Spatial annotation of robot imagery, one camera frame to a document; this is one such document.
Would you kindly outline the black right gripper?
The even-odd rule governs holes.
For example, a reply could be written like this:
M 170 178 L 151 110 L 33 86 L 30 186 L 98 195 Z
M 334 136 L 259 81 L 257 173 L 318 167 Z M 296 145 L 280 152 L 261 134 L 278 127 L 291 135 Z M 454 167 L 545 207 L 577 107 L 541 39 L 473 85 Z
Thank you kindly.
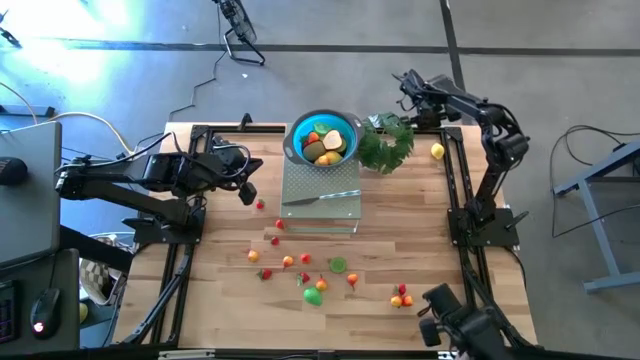
M 451 120 L 446 92 L 433 88 L 414 69 L 393 77 L 400 82 L 401 89 L 411 89 L 409 98 L 403 97 L 397 104 L 403 111 L 416 110 L 412 122 L 418 129 L 439 128 L 443 121 Z

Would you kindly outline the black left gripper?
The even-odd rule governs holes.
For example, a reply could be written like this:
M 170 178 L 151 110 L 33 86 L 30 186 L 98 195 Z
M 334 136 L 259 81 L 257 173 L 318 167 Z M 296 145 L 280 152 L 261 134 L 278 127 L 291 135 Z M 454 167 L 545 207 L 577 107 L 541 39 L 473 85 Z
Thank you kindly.
M 248 181 L 248 174 L 256 172 L 263 164 L 261 158 L 251 158 L 243 145 L 231 143 L 220 135 L 212 139 L 212 157 L 215 173 L 215 188 L 238 190 L 245 206 L 254 203 L 256 187 Z

